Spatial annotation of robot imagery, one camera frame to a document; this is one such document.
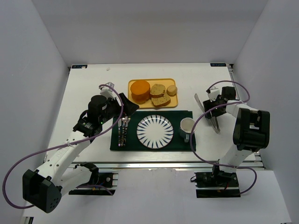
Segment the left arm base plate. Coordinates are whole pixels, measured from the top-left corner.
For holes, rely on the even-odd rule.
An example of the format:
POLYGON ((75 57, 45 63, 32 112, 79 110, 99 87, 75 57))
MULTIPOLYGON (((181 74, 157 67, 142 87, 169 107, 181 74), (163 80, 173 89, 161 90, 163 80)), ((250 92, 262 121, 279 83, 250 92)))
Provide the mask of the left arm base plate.
POLYGON ((69 192, 79 196, 113 196, 118 185, 118 173, 99 173, 95 183, 81 185, 69 192))

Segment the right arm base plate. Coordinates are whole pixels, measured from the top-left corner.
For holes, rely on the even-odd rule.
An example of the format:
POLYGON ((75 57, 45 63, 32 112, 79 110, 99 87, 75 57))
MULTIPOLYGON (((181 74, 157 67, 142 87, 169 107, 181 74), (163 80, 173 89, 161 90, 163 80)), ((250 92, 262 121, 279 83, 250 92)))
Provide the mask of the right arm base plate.
POLYGON ((197 172, 190 179, 195 183, 197 198, 241 197, 236 173, 231 178, 212 177, 212 172, 197 172))

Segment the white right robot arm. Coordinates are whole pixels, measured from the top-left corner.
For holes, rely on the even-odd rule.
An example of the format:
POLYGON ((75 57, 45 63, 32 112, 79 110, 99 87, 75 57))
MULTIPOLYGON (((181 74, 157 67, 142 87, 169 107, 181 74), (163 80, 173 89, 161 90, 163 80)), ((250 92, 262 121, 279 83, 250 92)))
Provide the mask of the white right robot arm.
POLYGON ((226 185, 234 178, 236 168, 254 152, 266 148, 270 140, 270 113, 249 107, 236 99, 234 87, 221 90, 207 90, 208 100, 203 102, 205 111, 214 108, 205 117, 219 117, 229 113, 236 118, 233 131, 233 145, 217 162, 222 166, 213 166, 210 179, 212 183, 226 185))

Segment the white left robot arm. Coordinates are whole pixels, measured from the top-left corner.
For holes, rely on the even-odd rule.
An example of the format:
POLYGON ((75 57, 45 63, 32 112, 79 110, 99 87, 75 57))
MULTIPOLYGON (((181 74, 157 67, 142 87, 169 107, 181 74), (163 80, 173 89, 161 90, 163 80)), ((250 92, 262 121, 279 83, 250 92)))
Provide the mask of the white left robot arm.
POLYGON ((83 162, 70 172, 67 168, 77 156, 87 148, 94 137, 102 132, 102 126, 113 118, 132 115, 139 105, 131 102, 123 93, 119 94, 123 104, 117 99, 95 95, 88 109, 83 111, 73 127, 66 146, 59 148, 52 157, 35 171, 27 170, 22 177, 23 198, 43 210, 52 212, 62 196, 75 188, 84 188, 99 184, 100 175, 96 165, 83 162))

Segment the round orange bread loaf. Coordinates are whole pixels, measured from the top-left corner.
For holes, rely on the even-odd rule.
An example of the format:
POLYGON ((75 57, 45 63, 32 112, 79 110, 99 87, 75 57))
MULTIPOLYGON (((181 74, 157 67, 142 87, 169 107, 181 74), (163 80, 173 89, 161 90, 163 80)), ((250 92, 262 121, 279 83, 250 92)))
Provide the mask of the round orange bread loaf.
POLYGON ((150 84, 145 80, 135 81, 130 90, 132 99, 138 104, 144 104, 150 98, 150 84))

